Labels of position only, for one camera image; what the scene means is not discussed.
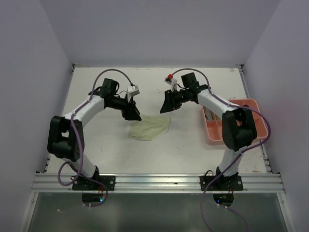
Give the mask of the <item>pale green underwear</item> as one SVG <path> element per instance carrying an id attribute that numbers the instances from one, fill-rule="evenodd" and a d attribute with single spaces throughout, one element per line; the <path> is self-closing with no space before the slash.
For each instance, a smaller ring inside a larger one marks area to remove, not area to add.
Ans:
<path id="1" fill-rule="evenodd" d="M 134 121 L 127 129 L 128 138 L 140 141 L 153 141 L 167 133 L 171 123 L 168 116 L 142 115 L 141 121 Z"/>

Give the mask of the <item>grey and cream underwear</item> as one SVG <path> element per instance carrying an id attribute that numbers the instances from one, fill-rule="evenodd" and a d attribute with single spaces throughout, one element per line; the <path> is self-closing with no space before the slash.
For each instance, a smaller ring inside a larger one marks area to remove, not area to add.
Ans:
<path id="1" fill-rule="evenodd" d="M 205 108 L 204 112 L 205 112 L 205 118 L 207 120 L 209 120 L 209 121 L 215 121 L 216 120 L 216 115 L 211 110 L 209 110 L 208 108 Z"/>

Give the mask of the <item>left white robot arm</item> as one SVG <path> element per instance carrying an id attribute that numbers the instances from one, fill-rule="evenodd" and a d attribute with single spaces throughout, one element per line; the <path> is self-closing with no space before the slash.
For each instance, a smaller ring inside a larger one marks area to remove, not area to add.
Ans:
<path id="1" fill-rule="evenodd" d="M 104 79 L 102 86 L 92 89 L 88 98 L 70 113 L 54 116 L 50 122 L 47 150 L 65 161 L 77 173 L 74 181 L 84 178 L 83 184 L 91 190 L 100 184 L 99 171 L 84 153 L 84 127 L 106 108 L 119 110 L 127 121 L 140 121 L 134 96 L 140 93 L 137 85 L 127 87 L 125 97 L 117 93 L 119 83 Z"/>

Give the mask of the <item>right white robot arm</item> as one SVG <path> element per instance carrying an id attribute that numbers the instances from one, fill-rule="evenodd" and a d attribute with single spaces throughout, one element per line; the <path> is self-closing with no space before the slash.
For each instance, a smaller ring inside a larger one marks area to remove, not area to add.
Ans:
<path id="1" fill-rule="evenodd" d="M 211 181 L 219 189 L 227 189 L 238 176 L 242 152 L 257 138 L 252 111 L 247 106 L 233 105 L 214 94 L 209 82 L 200 85 L 193 72 L 181 76 L 183 87 L 177 90 L 177 80 L 172 74 L 165 78 L 170 90 L 164 92 L 160 113 L 179 109 L 183 103 L 195 102 L 216 114 L 222 121 L 222 138 L 226 150 L 222 162 Z"/>

